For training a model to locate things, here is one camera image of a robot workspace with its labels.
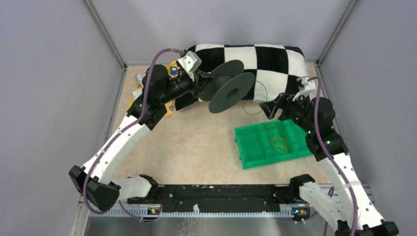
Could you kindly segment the dark grey filament spool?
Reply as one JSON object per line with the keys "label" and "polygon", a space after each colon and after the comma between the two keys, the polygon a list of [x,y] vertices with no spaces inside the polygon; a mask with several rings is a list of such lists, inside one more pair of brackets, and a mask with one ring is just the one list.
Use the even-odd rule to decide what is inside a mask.
{"label": "dark grey filament spool", "polygon": [[251,72],[244,72],[240,60],[231,60],[215,68],[207,83],[199,92],[199,98],[208,101],[211,113],[221,113],[241,101],[255,84],[256,77]]}

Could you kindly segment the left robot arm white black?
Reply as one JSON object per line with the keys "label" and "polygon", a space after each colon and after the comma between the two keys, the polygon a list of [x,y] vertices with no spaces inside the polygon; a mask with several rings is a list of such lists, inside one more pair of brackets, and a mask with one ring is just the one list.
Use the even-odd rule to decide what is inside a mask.
{"label": "left robot arm white black", "polygon": [[136,144],[148,135],[167,113],[166,103],[183,95],[197,95],[217,76],[210,70],[188,73],[183,67],[172,78],[166,66],[151,65],[143,77],[141,94],[131,104],[119,127],[101,149],[82,166],[73,166],[69,176],[94,214],[108,212],[119,201],[157,199],[157,182],[148,175],[114,178],[114,173]]}

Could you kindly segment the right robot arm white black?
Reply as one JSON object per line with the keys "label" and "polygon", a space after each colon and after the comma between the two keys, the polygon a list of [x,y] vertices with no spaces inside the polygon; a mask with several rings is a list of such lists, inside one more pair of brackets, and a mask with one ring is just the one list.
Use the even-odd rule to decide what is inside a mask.
{"label": "right robot arm white black", "polygon": [[386,221],[374,207],[355,172],[348,148],[333,128],[335,110],[327,98],[310,102],[281,93],[259,105],[268,119],[282,110],[278,120],[291,120],[306,132],[309,151],[328,175],[340,203],[321,190],[308,174],[293,177],[288,189],[295,203],[308,202],[327,222],[336,236],[396,236],[395,222]]}

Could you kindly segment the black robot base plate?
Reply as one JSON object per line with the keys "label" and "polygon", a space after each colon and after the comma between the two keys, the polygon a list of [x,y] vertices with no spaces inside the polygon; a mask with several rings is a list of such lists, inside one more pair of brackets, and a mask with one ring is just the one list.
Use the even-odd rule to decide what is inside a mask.
{"label": "black robot base plate", "polygon": [[162,206],[163,213],[191,212],[194,206],[202,213],[279,213],[286,206],[294,207],[293,211],[307,207],[287,185],[279,184],[166,184],[153,187],[146,197],[127,202]]}

